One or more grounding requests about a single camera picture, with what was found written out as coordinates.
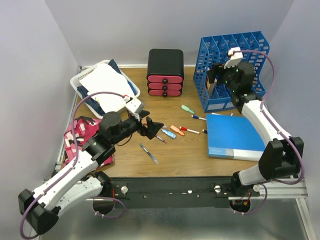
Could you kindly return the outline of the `blue correction tape dispenser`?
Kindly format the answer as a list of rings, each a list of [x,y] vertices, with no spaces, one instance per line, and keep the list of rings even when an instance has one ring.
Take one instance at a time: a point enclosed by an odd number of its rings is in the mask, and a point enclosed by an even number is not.
[[[169,130],[167,130],[167,129],[165,129],[165,128],[162,128],[161,131],[162,131],[165,135],[167,135],[168,137],[170,137],[171,139],[175,139],[175,138],[177,137],[175,133],[173,133],[173,132],[171,132],[171,131],[169,131]]]

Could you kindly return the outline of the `green correction tape dispenser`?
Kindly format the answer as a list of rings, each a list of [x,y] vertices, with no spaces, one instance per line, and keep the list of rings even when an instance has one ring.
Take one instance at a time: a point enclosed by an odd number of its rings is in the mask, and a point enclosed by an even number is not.
[[[188,113],[190,113],[190,114],[192,114],[192,115],[195,114],[195,112],[190,107],[188,107],[186,105],[181,105],[181,109],[186,111],[186,112],[188,112]]]

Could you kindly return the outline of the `blue file folder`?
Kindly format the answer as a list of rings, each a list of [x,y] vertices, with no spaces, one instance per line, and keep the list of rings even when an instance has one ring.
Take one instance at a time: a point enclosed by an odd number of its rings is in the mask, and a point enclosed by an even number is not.
[[[209,157],[257,162],[265,145],[250,121],[243,116],[207,114]]]

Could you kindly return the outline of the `orange cover paperback book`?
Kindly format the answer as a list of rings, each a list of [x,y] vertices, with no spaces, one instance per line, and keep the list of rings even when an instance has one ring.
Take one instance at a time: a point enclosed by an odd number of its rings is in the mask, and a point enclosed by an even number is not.
[[[209,76],[206,77],[205,86],[206,86],[208,97],[210,99],[213,97],[214,89],[216,87],[217,82],[218,81],[216,78],[212,78]]]

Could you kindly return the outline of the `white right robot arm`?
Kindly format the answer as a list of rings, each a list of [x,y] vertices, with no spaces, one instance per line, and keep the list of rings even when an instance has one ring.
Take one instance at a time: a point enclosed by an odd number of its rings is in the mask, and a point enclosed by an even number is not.
[[[285,181],[295,185],[302,181],[305,168],[302,163],[304,142],[285,131],[264,106],[264,98],[252,90],[255,77],[253,64],[240,61],[214,63],[207,71],[210,82],[217,80],[231,90],[232,104],[241,117],[208,114],[208,154],[231,157],[236,150],[247,149],[244,160],[257,160],[257,165],[235,172],[229,190],[241,196],[255,184],[268,181],[283,182],[283,178],[299,175],[297,180]]]

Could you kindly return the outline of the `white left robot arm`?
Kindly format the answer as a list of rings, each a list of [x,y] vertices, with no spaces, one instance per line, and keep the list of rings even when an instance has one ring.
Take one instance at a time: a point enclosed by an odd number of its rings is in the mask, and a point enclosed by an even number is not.
[[[59,217],[81,200],[91,197],[107,197],[111,191],[111,180],[103,172],[95,173],[82,184],[83,177],[96,170],[115,152],[115,145],[134,133],[153,139],[163,127],[154,122],[143,110],[137,116],[129,114],[122,120],[117,112],[106,113],[98,124],[98,130],[76,156],[50,180],[34,190],[24,189],[18,195],[19,211],[24,222],[34,229],[37,236],[48,232]]]

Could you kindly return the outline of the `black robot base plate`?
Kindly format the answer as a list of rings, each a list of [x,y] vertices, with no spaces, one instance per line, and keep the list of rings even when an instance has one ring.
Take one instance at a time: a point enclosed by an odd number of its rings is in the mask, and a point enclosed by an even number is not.
[[[113,177],[115,196],[128,209],[228,208],[232,200],[259,197],[253,186],[232,188],[230,176]]]

